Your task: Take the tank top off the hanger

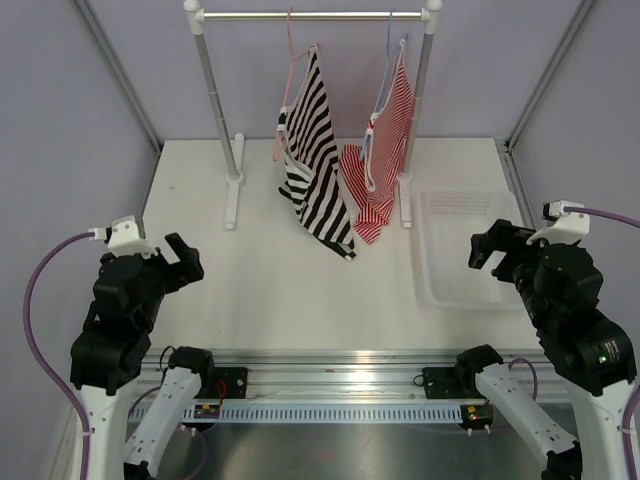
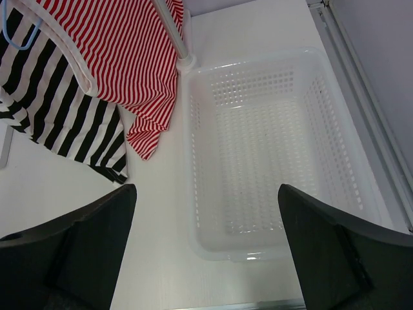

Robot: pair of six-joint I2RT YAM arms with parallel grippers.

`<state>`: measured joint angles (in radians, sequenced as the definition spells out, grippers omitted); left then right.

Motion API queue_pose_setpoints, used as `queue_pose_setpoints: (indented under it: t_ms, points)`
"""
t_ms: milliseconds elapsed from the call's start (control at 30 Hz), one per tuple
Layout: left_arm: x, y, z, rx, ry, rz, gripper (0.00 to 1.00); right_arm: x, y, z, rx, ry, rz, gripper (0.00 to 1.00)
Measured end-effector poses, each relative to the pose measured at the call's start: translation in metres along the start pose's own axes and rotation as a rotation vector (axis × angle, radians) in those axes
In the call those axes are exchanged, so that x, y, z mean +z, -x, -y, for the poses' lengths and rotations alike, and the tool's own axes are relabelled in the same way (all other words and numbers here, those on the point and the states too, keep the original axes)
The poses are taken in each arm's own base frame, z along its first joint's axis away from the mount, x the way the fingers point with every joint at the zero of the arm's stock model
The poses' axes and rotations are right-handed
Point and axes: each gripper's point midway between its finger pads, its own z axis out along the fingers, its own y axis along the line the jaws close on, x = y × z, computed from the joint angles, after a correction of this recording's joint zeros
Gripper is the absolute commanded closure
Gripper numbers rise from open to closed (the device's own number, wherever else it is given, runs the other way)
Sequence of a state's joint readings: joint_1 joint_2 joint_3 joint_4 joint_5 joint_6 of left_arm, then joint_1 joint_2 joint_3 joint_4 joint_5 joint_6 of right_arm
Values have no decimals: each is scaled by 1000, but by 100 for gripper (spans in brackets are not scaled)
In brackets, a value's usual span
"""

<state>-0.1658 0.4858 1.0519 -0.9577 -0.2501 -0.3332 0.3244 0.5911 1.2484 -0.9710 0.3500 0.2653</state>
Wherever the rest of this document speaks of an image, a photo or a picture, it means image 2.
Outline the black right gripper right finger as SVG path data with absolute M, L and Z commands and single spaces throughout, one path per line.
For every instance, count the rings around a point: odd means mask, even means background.
M 412 309 L 412 236 L 287 184 L 278 204 L 307 309 Z

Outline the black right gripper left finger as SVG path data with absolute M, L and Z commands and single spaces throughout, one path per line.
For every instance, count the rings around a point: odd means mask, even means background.
M 109 309 L 136 186 L 1 238 L 1 309 Z

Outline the black white striped tank top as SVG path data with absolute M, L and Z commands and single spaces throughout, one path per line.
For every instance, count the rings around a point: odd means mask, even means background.
M 1 120 L 112 183 L 128 178 L 117 107 L 87 96 L 65 56 L 41 31 L 27 51 L 6 45 L 1 37 Z

